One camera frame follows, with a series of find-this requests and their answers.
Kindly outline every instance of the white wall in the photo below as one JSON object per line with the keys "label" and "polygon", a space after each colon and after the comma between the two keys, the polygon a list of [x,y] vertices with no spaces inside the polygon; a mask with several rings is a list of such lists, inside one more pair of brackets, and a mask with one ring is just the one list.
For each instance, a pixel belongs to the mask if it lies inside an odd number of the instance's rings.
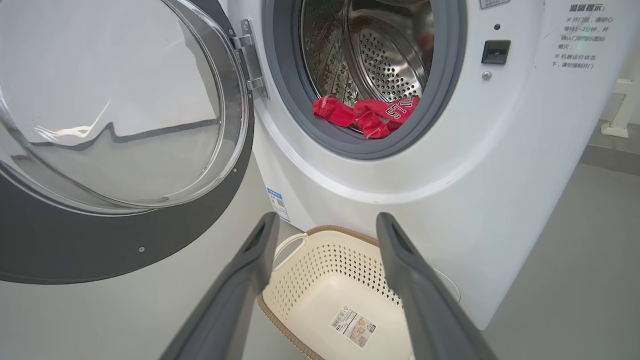
{"label": "white wall", "polygon": [[[640,81],[640,79],[631,78],[631,73],[633,71],[634,65],[640,61],[640,33],[636,35],[636,46],[634,50],[629,54],[627,58],[627,63],[625,67],[620,72],[618,76],[620,79],[631,79],[633,81]],[[605,107],[604,111],[600,118],[606,121],[613,121],[613,118],[616,117],[618,113],[618,109],[620,108],[620,104],[622,100],[624,100],[625,96],[622,94],[611,94],[609,97],[609,102]],[[635,113],[631,116],[630,124],[640,125],[640,104],[637,107]]]}

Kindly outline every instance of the gray floor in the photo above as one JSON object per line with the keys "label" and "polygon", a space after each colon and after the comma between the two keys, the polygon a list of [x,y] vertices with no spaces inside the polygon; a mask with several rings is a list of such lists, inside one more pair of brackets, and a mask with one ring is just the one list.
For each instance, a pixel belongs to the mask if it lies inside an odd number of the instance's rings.
{"label": "gray floor", "polygon": [[[640,359],[638,216],[640,177],[578,165],[484,331],[500,359]],[[244,359],[305,358],[258,307],[252,321]]]}

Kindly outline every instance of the plastic basket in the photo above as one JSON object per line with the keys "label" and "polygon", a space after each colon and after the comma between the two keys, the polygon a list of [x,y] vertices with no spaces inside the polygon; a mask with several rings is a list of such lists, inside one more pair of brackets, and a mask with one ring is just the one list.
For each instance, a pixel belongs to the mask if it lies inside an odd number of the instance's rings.
{"label": "plastic basket", "polygon": [[402,302],[387,286],[377,240],[321,226],[286,239],[275,259],[296,241],[258,295],[282,334],[313,360],[412,358]]}

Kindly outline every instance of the warning label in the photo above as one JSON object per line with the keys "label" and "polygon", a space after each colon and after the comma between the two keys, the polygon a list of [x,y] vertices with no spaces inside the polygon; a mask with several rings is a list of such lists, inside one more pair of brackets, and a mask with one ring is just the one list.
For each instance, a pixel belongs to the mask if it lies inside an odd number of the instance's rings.
{"label": "warning label", "polygon": [[364,349],[378,326],[366,317],[356,313],[348,306],[343,306],[333,318],[331,327],[338,330],[345,338]]}

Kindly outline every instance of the front-loading washing machine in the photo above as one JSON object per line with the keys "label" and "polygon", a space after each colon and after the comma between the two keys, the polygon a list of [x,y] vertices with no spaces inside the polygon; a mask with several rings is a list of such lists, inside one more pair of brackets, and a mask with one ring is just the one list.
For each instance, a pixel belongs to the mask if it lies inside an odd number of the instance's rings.
{"label": "front-loading washing machine", "polygon": [[[484,329],[564,189],[637,34],[636,1],[240,0],[266,93],[256,159],[300,229],[394,214]],[[317,119],[334,95],[419,96],[383,139]]]}
{"label": "front-loading washing machine", "polygon": [[[394,214],[484,329],[637,31],[635,1],[574,2],[0,1],[3,334],[158,355],[248,234],[230,214],[268,209],[240,185],[252,146],[284,220]],[[367,140],[313,116],[330,94],[420,103]],[[108,344],[53,334],[73,312]]]}

